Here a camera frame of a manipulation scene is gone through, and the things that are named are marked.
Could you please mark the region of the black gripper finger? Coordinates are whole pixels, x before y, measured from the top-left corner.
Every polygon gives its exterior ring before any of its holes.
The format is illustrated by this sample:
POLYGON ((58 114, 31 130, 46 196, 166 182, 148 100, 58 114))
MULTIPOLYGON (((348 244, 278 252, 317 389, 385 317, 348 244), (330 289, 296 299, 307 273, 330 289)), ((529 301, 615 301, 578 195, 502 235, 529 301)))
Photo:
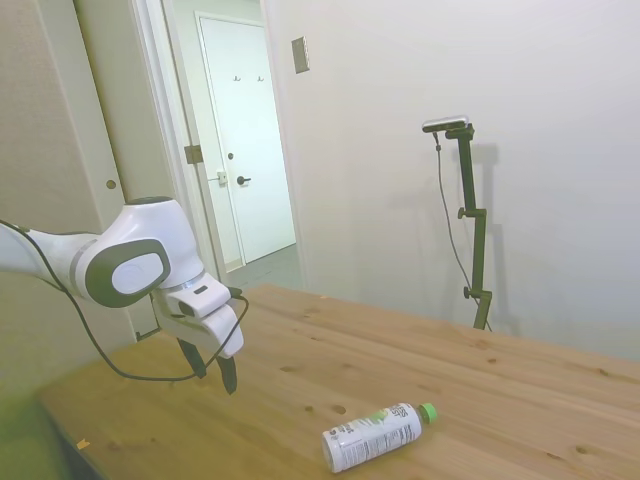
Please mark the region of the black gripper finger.
POLYGON ((179 346, 185 359, 189 363, 193 374, 197 378, 204 378, 207 373, 207 367, 197 347, 194 344, 182 339, 179 340, 179 346))
POLYGON ((236 392, 238 385, 237 369, 235 359, 233 357, 218 357, 216 363, 221 373, 221 379, 226 392, 232 395, 236 392))

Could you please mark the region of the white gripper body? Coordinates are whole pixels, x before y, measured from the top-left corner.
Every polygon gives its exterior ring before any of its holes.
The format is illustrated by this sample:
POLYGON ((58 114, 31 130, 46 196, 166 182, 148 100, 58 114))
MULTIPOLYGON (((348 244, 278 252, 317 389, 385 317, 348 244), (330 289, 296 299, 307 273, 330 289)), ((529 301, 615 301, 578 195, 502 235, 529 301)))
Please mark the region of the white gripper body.
POLYGON ((168 334, 198 348, 231 358, 241 350, 244 338, 228 294, 194 294, 190 291, 156 291, 153 307, 159 326, 168 334))

